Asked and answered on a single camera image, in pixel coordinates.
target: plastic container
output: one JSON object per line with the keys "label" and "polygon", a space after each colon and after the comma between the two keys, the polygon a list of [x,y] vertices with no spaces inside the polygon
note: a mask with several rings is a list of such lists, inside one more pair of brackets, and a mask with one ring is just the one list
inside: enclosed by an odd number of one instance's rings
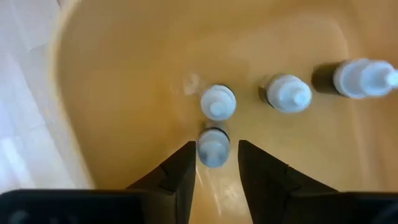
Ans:
{"label": "plastic container", "polygon": [[279,75],[267,87],[266,99],[283,113],[297,113],[310,105],[312,92],[306,83],[294,75]]}
{"label": "plastic container", "polygon": [[213,127],[204,131],[197,141],[200,161],[207,167],[221,167],[229,156],[229,137],[219,128]]}
{"label": "plastic container", "polygon": [[342,64],[333,83],[340,94],[349,98],[380,97],[398,87],[398,72],[388,62],[361,58]]}
{"label": "plastic container", "polygon": [[236,98],[227,86],[213,85],[203,94],[200,106],[209,119],[223,121],[235,112]]}

